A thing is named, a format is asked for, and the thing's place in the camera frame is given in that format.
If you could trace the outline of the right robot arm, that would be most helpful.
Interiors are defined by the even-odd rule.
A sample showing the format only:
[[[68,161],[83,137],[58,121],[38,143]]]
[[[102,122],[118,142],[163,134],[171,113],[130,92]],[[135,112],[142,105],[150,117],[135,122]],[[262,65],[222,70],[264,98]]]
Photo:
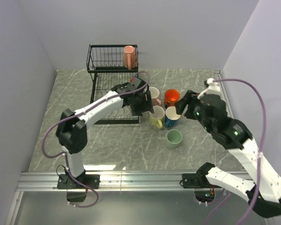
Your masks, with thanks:
[[[251,180],[224,172],[212,163],[205,163],[196,171],[196,187],[222,187],[248,203],[258,193],[253,211],[263,218],[281,216],[281,176],[266,158],[258,153],[258,146],[246,125],[228,116],[226,103],[219,95],[199,97],[193,91],[175,103],[177,114],[198,121],[212,138],[233,155],[248,172]]]

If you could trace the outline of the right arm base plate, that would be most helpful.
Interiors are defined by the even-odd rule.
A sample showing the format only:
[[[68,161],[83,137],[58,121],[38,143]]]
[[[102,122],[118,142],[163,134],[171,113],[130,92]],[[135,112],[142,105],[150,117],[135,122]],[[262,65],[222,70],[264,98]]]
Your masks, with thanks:
[[[205,176],[197,173],[183,173],[180,186],[183,188],[210,188],[211,184],[208,182]]]

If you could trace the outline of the salmon floral mug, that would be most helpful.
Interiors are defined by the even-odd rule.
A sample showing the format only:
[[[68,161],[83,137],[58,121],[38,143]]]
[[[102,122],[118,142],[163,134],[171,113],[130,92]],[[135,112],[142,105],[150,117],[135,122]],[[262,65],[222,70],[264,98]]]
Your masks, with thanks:
[[[124,47],[123,66],[129,70],[137,66],[136,50],[132,45],[127,45]]]

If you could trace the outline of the yellow-green faceted mug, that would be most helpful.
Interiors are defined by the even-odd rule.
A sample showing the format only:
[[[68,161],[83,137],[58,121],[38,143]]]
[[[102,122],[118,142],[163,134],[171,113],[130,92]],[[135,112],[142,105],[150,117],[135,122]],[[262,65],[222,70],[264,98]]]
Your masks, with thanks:
[[[163,128],[163,122],[165,118],[165,111],[161,106],[153,106],[154,112],[149,112],[149,123],[158,129]]]

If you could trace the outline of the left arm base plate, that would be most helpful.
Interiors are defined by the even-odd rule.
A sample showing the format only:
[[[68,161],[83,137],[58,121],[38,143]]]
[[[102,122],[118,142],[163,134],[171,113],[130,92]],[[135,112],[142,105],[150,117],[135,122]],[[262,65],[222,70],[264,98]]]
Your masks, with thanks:
[[[98,189],[100,183],[99,174],[86,174],[83,178],[76,178],[80,183],[92,188]],[[57,183],[57,189],[83,189],[84,186],[75,182],[69,174],[60,174]]]

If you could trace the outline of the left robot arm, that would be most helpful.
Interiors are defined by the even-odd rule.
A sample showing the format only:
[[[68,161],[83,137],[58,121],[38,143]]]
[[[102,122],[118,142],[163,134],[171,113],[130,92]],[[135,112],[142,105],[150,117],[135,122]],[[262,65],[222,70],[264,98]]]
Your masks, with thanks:
[[[82,150],[88,142],[88,129],[104,116],[126,106],[133,116],[154,111],[148,83],[138,76],[130,82],[114,86],[99,100],[84,108],[74,112],[67,109],[62,113],[56,136],[66,152],[67,167],[70,170],[68,183],[73,188],[81,188],[86,183]]]

